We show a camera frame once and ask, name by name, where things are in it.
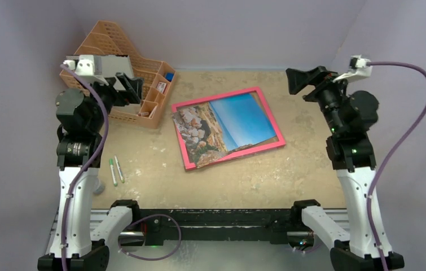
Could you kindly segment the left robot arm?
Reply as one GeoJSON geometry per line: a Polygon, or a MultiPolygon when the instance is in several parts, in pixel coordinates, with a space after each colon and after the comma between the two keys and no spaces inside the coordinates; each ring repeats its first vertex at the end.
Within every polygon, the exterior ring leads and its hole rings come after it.
{"type": "Polygon", "coordinates": [[[108,115],[115,106],[139,102],[143,79],[117,73],[105,82],[89,85],[90,95],[69,88],[56,98],[59,143],[56,148],[60,178],[58,222],[38,270],[106,270],[119,249],[121,232],[137,230],[142,223],[138,203],[117,200],[107,217],[90,227],[93,195],[99,190],[101,154],[108,128],[108,115]]]}

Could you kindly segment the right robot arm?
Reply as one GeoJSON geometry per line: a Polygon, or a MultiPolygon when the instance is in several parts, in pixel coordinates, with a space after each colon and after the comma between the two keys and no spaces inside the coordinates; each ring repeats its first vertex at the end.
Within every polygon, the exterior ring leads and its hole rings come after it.
{"type": "Polygon", "coordinates": [[[308,227],[328,248],[334,270],[398,270],[403,256],[394,251],[382,221],[377,199],[377,162],[368,130],[378,120],[378,100],[360,90],[346,94],[347,75],[323,66],[309,71],[288,68],[288,91],[307,86],[306,102],[317,103],[331,131],[326,150],[340,181],[349,229],[343,229],[314,200],[297,201],[290,215],[298,230],[308,227]]]}

